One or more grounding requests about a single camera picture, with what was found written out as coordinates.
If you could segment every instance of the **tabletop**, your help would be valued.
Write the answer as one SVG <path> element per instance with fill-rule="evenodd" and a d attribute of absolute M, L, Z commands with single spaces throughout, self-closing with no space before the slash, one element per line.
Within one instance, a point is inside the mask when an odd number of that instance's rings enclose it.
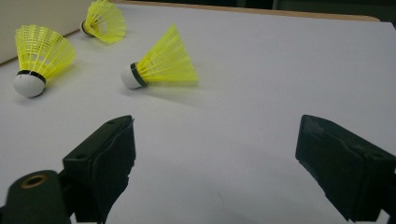
<path fill-rule="evenodd" d="M 300 119 L 329 119 L 396 154 L 390 23 L 118 7 L 125 38 L 69 35 L 76 59 L 38 97 L 14 91 L 17 61 L 0 66 L 1 202 L 19 177 L 60 172 L 100 125 L 132 115 L 135 167 L 107 223 L 347 223 L 295 159 Z M 198 84 L 126 89 L 122 68 L 173 23 Z"/>

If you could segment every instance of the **white cork tip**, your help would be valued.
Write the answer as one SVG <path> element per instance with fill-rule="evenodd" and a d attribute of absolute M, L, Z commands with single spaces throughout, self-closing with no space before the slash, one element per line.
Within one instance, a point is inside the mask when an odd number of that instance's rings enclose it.
<path fill-rule="evenodd" d="M 121 72 L 121 80 L 123 84 L 129 89 L 136 89 L 141 87 L 141 85 L 137 82 L 136 78 L 134 78 L 134 74 L 131 70 L 131 65 L 125 66 Z"/>
<path fill-rule="evenodd" d="M 34 97 L 43 92 L 46 84 L 38 77 L 17 75 L 14 79 L 14 89 L 25 97 Z"/>

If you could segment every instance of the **screw hole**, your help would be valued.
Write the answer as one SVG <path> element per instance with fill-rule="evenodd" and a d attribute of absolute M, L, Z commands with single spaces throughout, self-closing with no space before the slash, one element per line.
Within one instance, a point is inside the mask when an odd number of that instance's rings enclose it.
<path fill-rule="evenodd" d="M 48 177 L 46 175 L 33 175 L 23 181 L 21 187 L 23 189 L 31 189 L 44 183 Z"/>

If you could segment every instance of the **shuttlecock cork base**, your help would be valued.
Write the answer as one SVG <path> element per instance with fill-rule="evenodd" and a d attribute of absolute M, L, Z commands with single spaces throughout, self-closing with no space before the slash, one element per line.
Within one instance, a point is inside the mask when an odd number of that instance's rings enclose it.
<path fill-rule="evenodd" d="M 14 79 L 14 89 L 25 97 L 34 97 L 43 92 L 46 79 L 40 74 L 29 71 L 20 71 Z"/>
<path fill-rule="evenodd" d="M 126 66 L 121 79 L 129 89 L 154 83 L 195 83 L 197 76 L 176 26 L 171 25 L 138 63 Z"/>
<path fill-rule="evenodd" d="M 81 22 L 81 25 L 79 26 L 79 30 L 87 36 L 95 37 L 94 35 L 91 35 L 90 33 L 88 33 L 88 31 L 85 30 L 84 25 L 85 25 L 85 20 Z"/>
<path fill-rule="evenodd" d="M 129 89 L 136 89 L 138 87 L 147 87 L 147 82 L 139 75 L 136 68 L 137 63 L 125 66 L 121 73 L 121 80 Z"/>

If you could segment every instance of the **badminton shuttlecock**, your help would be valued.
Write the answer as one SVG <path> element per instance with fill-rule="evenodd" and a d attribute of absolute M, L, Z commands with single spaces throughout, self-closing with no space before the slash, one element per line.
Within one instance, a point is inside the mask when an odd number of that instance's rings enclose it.
<path fill-rule="evenodd" d="M 151 82 L 195 82 L 197 76 L 176 26 L 173 24 L 140 62 L 126 66 L 121 79 L 130 89 Z"/>
<path fill-rule="evenodd" d="M 115 43 L 125 36 L 125 19 L 119 8 L 107 0 L 97 0 L 88 8 L 88 15 L 80 30 L 107 43 Z"/>
<path fill-rule="evenodd" d="M 47 27 L 22 26 L 16 31 L 15 42 L 21 71 L 14 79 L 14 88 L 26 97 L 40 94 L 46 82 L 75 57 L 70 42 Z"/>

